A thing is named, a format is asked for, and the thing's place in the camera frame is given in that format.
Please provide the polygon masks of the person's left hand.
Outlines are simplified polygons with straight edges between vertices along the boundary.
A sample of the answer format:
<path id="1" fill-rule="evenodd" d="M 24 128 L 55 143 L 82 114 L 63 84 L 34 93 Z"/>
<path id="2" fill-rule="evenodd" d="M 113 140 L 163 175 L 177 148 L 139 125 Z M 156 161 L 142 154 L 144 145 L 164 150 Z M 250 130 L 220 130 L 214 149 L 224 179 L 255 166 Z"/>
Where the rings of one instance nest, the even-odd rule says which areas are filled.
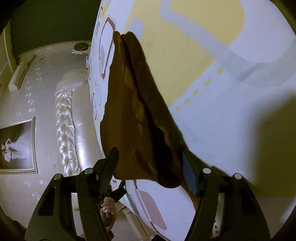
<path id="1" fill-rule="evenodd" d="M 109 232 L 113 228 L 117 217 L 114 199 L 105 197 L 104 202 L 101 204 L 101 211 L 110 215 L 110 226 L 106 227 L 106 230 Z"/>

